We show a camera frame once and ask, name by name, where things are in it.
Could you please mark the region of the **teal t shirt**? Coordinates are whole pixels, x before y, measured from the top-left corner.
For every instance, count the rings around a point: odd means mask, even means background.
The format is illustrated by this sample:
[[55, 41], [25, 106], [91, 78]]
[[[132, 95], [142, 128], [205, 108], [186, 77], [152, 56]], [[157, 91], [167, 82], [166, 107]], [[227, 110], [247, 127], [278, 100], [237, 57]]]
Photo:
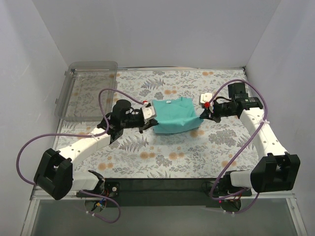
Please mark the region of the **teal t shirt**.
[[196, 114], [192, 99], [180, 97], [175, 100], [154, 100], [158, 125], [153, 127], [156, 134], [177, 134], [197, 129], [203, 120]]

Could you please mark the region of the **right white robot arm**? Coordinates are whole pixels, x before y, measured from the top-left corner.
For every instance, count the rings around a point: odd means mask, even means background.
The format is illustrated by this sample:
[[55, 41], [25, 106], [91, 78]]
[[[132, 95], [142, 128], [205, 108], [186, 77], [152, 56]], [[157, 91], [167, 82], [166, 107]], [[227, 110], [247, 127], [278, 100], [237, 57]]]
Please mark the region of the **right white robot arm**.
[[301, 164], [296, 154], [290, 154], [280, 143], [267, 120], [267, 104], [258, 90], [256, 97], [246, 91], [249, 82], [233, 79], [224, 84], [228, 88], [228, 98], [219, 103], [219, 94], [203, 93], [199, 104], [203, 108], [201, 119], [219, 123], [221, 118], [236, 116], [250, 134], [250, 138], [228, 162], [231, 165], [242, 151], [253, 143], [259, 161], [247, 171], [229, 171], [225, 166], [213, 183], [209, 192], [224, 192], [227, 197], [239, 195], [249, 189], [256, 193], [290, 191], [293, 189]]

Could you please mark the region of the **clear plastic bin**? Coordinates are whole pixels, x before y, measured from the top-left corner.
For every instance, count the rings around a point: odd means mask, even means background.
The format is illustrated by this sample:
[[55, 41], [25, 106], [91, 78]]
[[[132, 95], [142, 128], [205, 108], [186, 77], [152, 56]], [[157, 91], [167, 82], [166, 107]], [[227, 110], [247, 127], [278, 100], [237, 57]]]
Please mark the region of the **clear plastic bin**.
[[100, 121], [98, 95], [104, 88], [117, 88], [117, 69], [115, 61], [72, 63], [56, 100], [55, 116], [68, 122]]

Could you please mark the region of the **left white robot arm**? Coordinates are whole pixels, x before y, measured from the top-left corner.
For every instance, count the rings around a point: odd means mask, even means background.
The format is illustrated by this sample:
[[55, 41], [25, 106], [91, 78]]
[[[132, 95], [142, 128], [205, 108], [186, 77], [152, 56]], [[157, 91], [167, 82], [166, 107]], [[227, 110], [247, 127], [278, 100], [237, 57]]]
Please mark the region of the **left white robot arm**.
[[70, 191], [84, 191], [98, 197], [104, 195], [105, 178], [95, 172], [77, 173], [75, 169], [98, 150], [113, 144], [125, 129], [137, 128], [140, 133], [158, 124], [156, 111], [145, 102], [133, 110], [131, 103], [121, 99], [112, 111], [106, 114], [92, 132], [75, 143], [59, 150], [44, 152], [34, 182], [55, 200], [65, 197]]

